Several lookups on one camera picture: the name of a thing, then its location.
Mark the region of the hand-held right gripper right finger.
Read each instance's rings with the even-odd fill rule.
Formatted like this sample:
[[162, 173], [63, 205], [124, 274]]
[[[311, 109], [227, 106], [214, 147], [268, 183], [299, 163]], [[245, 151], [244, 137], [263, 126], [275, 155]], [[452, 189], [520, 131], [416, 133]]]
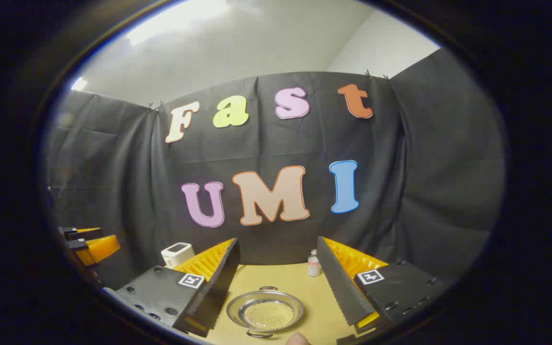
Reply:
[[447, 290], [447, 284], [404, 260], [392, 264], [326, 237], [316, 253], [346, 323], [378, 335], [409, 321]]

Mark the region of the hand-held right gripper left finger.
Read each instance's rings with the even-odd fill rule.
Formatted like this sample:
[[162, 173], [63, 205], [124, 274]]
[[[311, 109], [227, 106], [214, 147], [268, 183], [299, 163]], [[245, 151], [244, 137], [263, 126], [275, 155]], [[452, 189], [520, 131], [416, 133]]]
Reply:
[[205, 338], [216, 325], [240, 257], [239, 241], [232, 238], [173, 269], [155, 265], [104, 292], [156, 327]]

